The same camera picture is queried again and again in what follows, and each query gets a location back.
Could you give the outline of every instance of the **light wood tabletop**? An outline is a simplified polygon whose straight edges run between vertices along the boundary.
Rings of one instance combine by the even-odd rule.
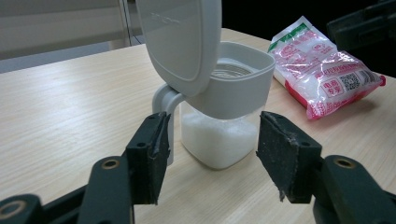
[[[222,39],[269,46],[228,29]],[[45,204],[87,184],[96,161],[123,152],[163,83],[145,45],[0,74],[0,200],[33,193]],[[396,193],[395,89],[396,79],[387,77],[366,98],[308,120],[273,79],[264,109],[321,143],[322,157],[359,161],[381,188]],[[313,201],[280,202],[255,151],[224,170],[202,165],[180,143],[176,112],[175,158],[159,204],[134,210],[137,223],[315,223],[312,207]]]

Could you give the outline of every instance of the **qr code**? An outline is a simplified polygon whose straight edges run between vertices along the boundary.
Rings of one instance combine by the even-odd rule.
[[[341,76],[340,79],[344,86],[346,86],[347,91],[354,90],[360,85],[359,80],[354,73]]]

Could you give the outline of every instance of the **white lid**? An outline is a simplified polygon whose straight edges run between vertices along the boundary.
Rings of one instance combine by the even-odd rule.
[[[137,0],[148,54],[173,89],[194,96],[215,69],[221,29],[221,0]]]

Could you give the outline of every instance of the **gray floor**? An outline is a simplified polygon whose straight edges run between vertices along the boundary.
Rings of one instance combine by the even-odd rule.
[[[130,11],[131,21],[133,21],[132,31],[134,38],[132,39],[132,43],[133,45],[142,44],[145,41],[141,33],[140,21],[137,18],[137,11],[134,1],[131,1],[131,3],[128,4],[128,8]],[[88,56],[105,51],[109,51],[109,45],[107,42],[72,49],[56,50],[19,58],[0,60],[0,74],[47,63],[57,63],[60,61]]]

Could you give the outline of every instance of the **pink and white package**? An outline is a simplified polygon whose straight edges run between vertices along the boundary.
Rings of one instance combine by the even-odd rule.
[[[268,52],[276,59],[274,77],[305,108],[309,119],[320,119],[355,102],[385,77],[337,47],[302,16],[274,36]]]

